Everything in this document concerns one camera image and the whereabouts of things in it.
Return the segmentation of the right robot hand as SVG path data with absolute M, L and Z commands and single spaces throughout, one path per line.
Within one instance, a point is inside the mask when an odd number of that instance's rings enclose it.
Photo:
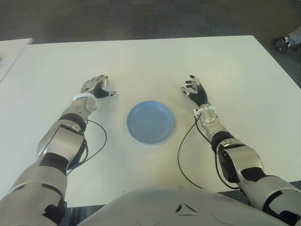
M 185 84 L 185 87 L 181 87 L 181 91 L 192 102 L 198 107 L 209 104 L 207 93 L 197 77 L 190 75 L 190 80 L 185 81 Z

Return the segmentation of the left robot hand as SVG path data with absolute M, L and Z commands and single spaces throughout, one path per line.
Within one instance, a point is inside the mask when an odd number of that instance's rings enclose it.
M 80 92 L 81 93 L 90 93 L 94 95 L 97 99 L 105 98 L 105 97 L 112 97 L 117 94 L 116 91 L 107 91 L 108 85 L 108 76 L 99 75 L 87 80 Z

